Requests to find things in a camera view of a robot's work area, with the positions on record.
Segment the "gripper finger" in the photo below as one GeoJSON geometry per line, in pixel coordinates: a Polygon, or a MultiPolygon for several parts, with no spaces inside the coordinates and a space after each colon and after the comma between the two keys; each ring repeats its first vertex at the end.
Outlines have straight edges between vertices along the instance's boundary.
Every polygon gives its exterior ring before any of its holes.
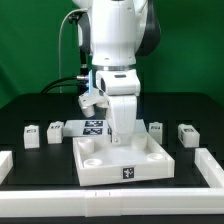
{"type": "Polygon", "coordinates": [[[111,141],[113,144],[120,144],[121,143],[120,136],[117,135],[116,133],[113,133],[111,135],[111,141]]]}

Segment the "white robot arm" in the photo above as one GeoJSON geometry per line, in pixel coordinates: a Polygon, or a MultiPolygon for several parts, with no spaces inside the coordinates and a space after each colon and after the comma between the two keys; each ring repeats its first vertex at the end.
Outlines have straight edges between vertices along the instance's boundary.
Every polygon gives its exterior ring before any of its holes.
{"type": "Polygon", "coordinates": [[[125,145],[134,133],[141,85],[136,58],[160,41],[153,0],[72,0],[85,10],[78,22],[79,47],[92,56],[89,90],[79,97],[85,116],[106,110],[111,141],[125,145]]]}

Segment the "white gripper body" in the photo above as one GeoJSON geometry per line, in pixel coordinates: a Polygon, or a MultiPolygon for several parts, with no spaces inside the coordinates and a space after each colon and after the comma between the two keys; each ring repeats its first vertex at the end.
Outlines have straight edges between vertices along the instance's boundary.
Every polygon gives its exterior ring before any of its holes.
{"type": "Polygon", "coordinates": [[[91,76],[87,92],[79,96],[83,114],[92,117],[94,105],[106,110],[105,118],[113,134],[127,135],[134,131],[140,81],[135,69],[98,70],[91,76]]]}

